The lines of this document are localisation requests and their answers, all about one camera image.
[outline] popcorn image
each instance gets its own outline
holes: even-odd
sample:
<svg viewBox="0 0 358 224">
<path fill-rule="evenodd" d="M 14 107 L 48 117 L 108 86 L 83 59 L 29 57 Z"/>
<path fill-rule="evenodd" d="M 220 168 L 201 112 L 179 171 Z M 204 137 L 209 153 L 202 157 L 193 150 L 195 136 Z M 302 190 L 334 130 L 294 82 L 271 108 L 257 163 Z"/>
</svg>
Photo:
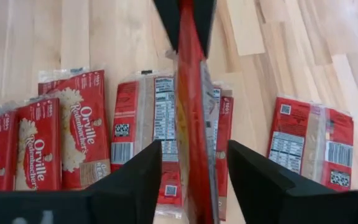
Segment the popcorn image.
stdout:
<svg viewBox="0 0 358 224">
<path fill-rule="evenodd" d="M 99 127 L 102 125 L 102 119 L 97 119 L 96 121 L 93 121 L 93 126 Z"/>
<path fill-rule="evenodd" d="M 16 169 L 16 181 L 15 181 L 16 190 L 32 190 L 25 181 L 25 173 L 23 166 L 18 166 Z"/>
<path fill-rule="evenodd" d="M 25 140 L 29 138 L 31 135 L 37 134 L 37 128 L 35 127 L 34 121 L 29 121 L 28 119 L 22 119 L 20 121 L 19 128 L 19 148 L 17 152 L 17 164 L 21 164 L 23 166 L 23 160 L 25 155 Z"/>
<path fill-rule="evenodd" d="M 63 139 L 63 170 L 74 172 L 74 169 L 80 168 L 80 164 L 85 160 L 85 154 L 75 148 L 75 141 L 70 132 L 65 131 Z"/>
<path fill-rule="evenodd" d="M 52 159 L 53 159 L 52 153 L 50 153 L 49 155 L 44 156 L 44 161 L 45 162 L 51 162 Z"/>
<path fill-rule="evenodd" d="M 4 176 L 5 175 L 5 168 L 0 169 L 0 176 Z"/>
</svg>

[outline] barcode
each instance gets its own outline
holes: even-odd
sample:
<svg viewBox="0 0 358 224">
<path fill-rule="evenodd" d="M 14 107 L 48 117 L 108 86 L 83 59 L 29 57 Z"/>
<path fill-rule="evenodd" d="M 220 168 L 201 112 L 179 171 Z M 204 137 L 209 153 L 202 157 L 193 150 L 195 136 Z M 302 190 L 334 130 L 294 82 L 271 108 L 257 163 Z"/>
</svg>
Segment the barcode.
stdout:
<svg viewBox="0 0 358 224">
<path fill-rule="evenodd" d="M 353 147 L 327 141 L 326 145 L 326 160 L 336 164 L 352 167 Z"/>
<path fill-rule="evenodd" d="M 165 186 L 165 196 L 176 196 L 177 195 L 177 187 L 172 185 Z"/>
<path fill-rule="evenodd" d="M 280 113 L 291 115 L 291 106 L 290 105 L 281 105 Z"/>
<path fill-rule="evenodd" d="M 133 156 L 133 142 L 114 142 L 111 144 L 111 161 L 113 164 L 124 164 Z"/>
</svg>

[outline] light wood surface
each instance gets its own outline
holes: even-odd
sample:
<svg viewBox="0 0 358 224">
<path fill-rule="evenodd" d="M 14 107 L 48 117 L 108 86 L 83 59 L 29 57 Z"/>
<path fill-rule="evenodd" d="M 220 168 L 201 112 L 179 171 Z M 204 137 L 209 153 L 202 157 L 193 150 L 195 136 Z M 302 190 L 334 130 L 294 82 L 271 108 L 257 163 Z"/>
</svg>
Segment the light wood surface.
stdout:
<svg viewBox="0 0 358 224">
<path fill-rule="evenodd" d="M 0 0 L 0 103 L 36 95 L 39 70 L 104 67 L 111 119 L 119 81 L 171 68 L 169 47 L 152 0 Z M 263 155 L 276 96 L 349 111 L 358 189 L 358 0 L 218 0 L 208 65 L 234 89 L 232 138 Z M 244 223 L 230 184 L 226 223 Z"/>
</svg>

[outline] nutrition facts label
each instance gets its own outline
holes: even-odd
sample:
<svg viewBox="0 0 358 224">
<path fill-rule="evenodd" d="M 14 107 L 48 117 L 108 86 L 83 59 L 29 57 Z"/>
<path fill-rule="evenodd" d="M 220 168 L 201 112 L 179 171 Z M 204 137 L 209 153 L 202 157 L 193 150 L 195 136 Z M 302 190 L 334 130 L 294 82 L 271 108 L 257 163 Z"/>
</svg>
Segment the nutrition facts label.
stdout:
<svg viewBox="0 0 358 224">
<path fill-rule="evenodd" d="M 154 140 L 161 140 L 164 162 L 179 162 L 173 78 L 155 79 Z"/>
<path fill-rule="evenodd" d="M 268 158 L 299 174 L 304 143 L 303 137 L 275 131 Z"/>
<path fill-rule="evenodd" d="M 216 101 L 217 110 L 220 111 L 221 106 L 221 89 L 214 88 L 214 99 Z M 216 154 L 216 141 L 218 139 L 218 124 L 219 124 L 219 115 L 218 118 L 214 121 L 214 152 Z"/>
</svg>

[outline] qr code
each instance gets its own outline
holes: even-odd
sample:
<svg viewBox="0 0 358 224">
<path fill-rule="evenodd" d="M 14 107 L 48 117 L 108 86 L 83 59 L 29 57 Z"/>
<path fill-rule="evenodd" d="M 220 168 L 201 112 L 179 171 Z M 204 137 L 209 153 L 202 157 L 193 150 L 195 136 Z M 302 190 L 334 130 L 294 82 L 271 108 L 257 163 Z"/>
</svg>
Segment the qr code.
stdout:
<svg viewBox="0 0 358 224">
<path fill-rule="evenodd" d="M 116 124 L 114 135 L 116 137 L 129 136 L 129 124 Z"/>
<path fill-rule="evenodd" d="M 291 106 L 290 105 L 281 105 L 280 113 L 291 115 Z"/>
<path fill-rule="evenodd" d="M 176 196 L 177 195 L 177 187 L 172 185 L 165 186 L 165 196 Z"/>
<path fill-rule="evenodd" d="M 337 170 L 331 171 L 331 183 L 337 184 L 343 187 L 348 187 L 350 184 L 350 175 L 344 172 L 340 172 Z"/>
</svg>

